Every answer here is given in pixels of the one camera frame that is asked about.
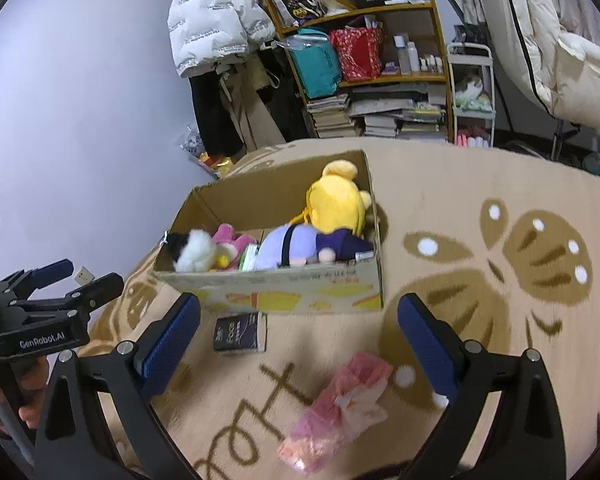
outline electrical outlet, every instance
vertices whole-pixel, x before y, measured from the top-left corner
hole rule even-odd
[[[78,273],[74,276],[74,280],[78,282],[78,285],[84,286],[87,283],[91,283],[95,279],[95,276],[91,274],[86,267],[80,267]]]

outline metal screw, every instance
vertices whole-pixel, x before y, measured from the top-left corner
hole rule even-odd
[[[530,361],[533,361],[533,362],[540,360],[540,352],[533,348],[530,348],[529,350],[526,351],[526,356],[529,358]]]
[[[71,352],[71,350],[62,350],[60,352],[60,355],[58,356],[58,360],[61,363],[65,363],[67,362],[69,359],[71,359],[74,356],[74,353]]]
[[[469,339],[469,341],[466,341],[464,343],[464,348],[470,354],[479,354],[480,352],[482,352],[482,345],[477,341],[474,341],[473,339]]]
[[[134,344],[131,341],[123,341],[116,346],[116,350],[120,355],[127,355],[134,349]]]

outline blue gripper pad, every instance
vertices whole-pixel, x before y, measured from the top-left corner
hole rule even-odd
[[[152,322],[138,339],[134,368],[141,378],[147,402],[163,394],[200,325],[200,302],[184,292],[160,320]]]
[[[34,288],[45,288],[52,283],[68,278],[73,273],[74,264],[71,263],[71,260],[64,259],[34,270],[31,273],[31,281]]]
[[[405,294],[400,298],[398,325],[433,390],[452,402],[458,393],[458,384],[454,362],[432,329],[438,322],[416,294]]]

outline white bottle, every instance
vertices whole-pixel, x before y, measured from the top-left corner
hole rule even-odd
[[[412,72],[420,71],[420,62],[418,60],[418,51],[416,50],[416,44],[413,41],[407,43],[407,51],[409,53],[409,64],[411,65]]]
[[[398,51],[398,62],[400,63],[400,73],[402,75],[411,75],[411,65],[409,63],[409,53],[404,44],[402,36],[394,36],[395,48]]]

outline open cardboard box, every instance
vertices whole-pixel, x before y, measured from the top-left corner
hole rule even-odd
[[[180,208],[170,232],[197,228],[213,234],[225,222],[237,232],[248,232],[262,241],[271,229],[289,222],[304,209],[309,186],[320,178],[328,162],[341,158],[356,165],[356,185],[371,193],[364,236],[376,247],[373,258],[275,270],[184,273],[173,271],[173,259],[163,246],[152,273],[181,292],[193,292],[210,310],[329,314],[382,309],[378,215],[366,156],[361,150],[297,160],[196,187]]]

